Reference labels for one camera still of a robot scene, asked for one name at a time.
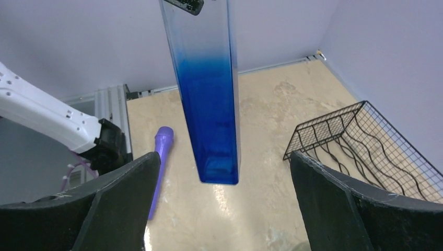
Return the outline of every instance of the table surface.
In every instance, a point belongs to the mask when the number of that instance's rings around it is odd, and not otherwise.
[[[147,251],[310,250],[282,157],[296,125],[356,100],[318,60],[241,75],[239,99],[236,186],[200,182],[178,90],[128,101],[134,158],[154,150],[159,127],[176,136]]]

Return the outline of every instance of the black metal object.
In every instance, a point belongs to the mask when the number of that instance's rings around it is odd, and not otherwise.
[[[100,175],[111,172],[130,162],[132,157],[126,153],[126,137],[122,130],[107,119],[100,119],[100,138],[96,138],[96,146],[80,153],[79,156],[91,161],[91,169]]]
[[[0,250],[142,250],[159,170],[148,153],[66,192],[0,206]]]
[[[354,163],[345,166],[331,147]],[[349,175],[356,168],[371,185],[412,198],[443,202],[443,175],[368,101],[299,124],[283,160],[300,151],[321,162],[323,151]]]
[[[203,8],[203,0],[164,0],[194,16],[200,14]]]
[[[387,192],[300,152],[290,171],[312,251],[443,250],[443,205]]]

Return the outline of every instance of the transparent container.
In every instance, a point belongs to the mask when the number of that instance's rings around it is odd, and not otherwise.
[[[234,185],[240,128],[231,2],[206,0],[196,16],[160,5],[200,180]]]

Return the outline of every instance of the black wire basket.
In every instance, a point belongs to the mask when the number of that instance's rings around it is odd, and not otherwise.
[[[368,101],[299,124],[283,160],[293,151],[386,191],[443,203],[441,172]]]

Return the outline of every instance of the metal basket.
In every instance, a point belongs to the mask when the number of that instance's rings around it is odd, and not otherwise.
[[[292,151],[329,158],[342,173],[386,191],[443,203],[441,172],[368,101],[299,124],[283,160]]]

